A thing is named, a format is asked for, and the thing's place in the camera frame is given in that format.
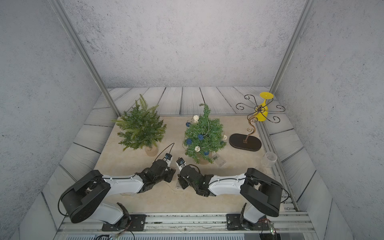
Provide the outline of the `fern tree wooden base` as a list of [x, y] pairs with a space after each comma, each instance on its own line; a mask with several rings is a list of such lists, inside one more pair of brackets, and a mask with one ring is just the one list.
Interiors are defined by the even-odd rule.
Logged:
[[129, 112], [123, 112], [119, 119], [114, 120], [120, 129], [119, 144], [124, 151], [143, 149], [149, 157], [158, 154], [158, 143], [163, 140], [167, 125], [160, 119], [157, 107], [149, 107], [143, 95], [140, 95]]

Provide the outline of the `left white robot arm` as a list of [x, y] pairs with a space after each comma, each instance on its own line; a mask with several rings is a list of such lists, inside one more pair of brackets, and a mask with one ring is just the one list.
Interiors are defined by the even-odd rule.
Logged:
[[89, 218], [109, 224], [118, 230], [126, 229], [132, 220], [121, 204], [109, 204], [105, 198], [118, 194], [140, 194], [154, 185], [171, 182], [176, 170], [171, 169], [172, 155], [155, 160], [149, 168], [131, 176], [107, 176], [92, 170], [65, 190], [59, 198], [71, 222], [81, 223]]

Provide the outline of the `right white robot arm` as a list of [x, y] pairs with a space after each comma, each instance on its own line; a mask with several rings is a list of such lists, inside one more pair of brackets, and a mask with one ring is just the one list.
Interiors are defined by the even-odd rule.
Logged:
[[213, 197], [241, 195], [249, 205], [242, 211], [243, 219], [255, 224], [263, 216], [278, 217], [280, 214], [283, 186], [264, 173], [248, 168], [244, 174], [221, 177], [202, 175], [191, 165], [179, 165], [179, 183], [183, 189], [190, 186], [197, 195]]

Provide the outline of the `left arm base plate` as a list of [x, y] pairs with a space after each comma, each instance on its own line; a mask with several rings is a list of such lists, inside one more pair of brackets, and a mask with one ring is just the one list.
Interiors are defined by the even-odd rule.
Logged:
[[128, 210], [124, 207], [123, 204], [117, 203], [118, 210], [121, 210], [122, 216], [118, 218], [116, 223], [111, 224], [104, 222], [102, 231], [103, 232], [117, 232], [117, 231], [132, 231], [132, 232], [142, 232], [145, 226], [145, 220], [147, 215], [145, 214], [136, 214], [131, 215]]

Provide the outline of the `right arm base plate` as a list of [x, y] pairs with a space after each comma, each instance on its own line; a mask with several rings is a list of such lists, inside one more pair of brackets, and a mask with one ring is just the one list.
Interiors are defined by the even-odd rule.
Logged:
[[240, 214], [226, 214], [227, 230], [229, 231], [266, 231], [270, 228], [267, 216], [253, 205], [245, 203]]

